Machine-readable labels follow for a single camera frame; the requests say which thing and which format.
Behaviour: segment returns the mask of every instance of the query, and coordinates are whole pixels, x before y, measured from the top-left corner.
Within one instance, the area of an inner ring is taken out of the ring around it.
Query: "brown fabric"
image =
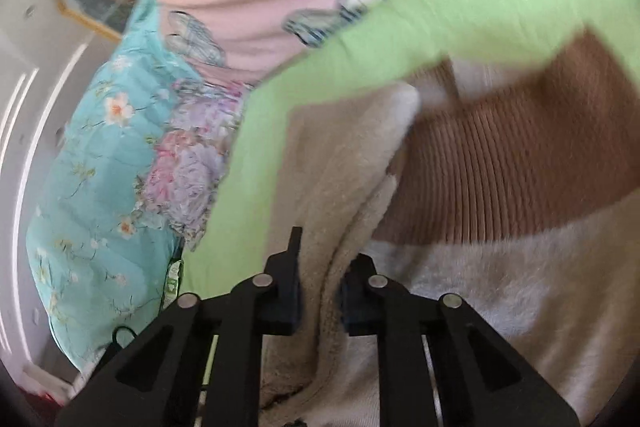
[[[446,77],[446,69],[434,76]],[[398,191],[375,239],[522,237],[586,216],[639,185],[638,96],[590,32],[526,83],[456,106],[412,127]]]

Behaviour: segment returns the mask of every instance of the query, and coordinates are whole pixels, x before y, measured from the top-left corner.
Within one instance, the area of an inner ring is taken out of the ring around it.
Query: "white wall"
[[[24,244],[65,124],[114,44],[53,0],[0,0],[0,357],[14,380],[50,337]]]

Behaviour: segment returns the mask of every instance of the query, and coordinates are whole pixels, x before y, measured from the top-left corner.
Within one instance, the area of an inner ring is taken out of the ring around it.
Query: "green fabric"
[[[181,291],[228,292],[262,269],[287,113],[402,78],[444,55],[544,61],[583,25],[640,77],[640,0],[389,0],[257,89]]]

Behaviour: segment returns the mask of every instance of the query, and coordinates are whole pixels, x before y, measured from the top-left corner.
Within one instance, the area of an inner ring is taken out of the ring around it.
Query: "floral lace fabric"
[[[178,102],[146,180],[138,179],[136,209],[166,218],[193,250],[204,235],[252,88],[185,79],[173,87]]]

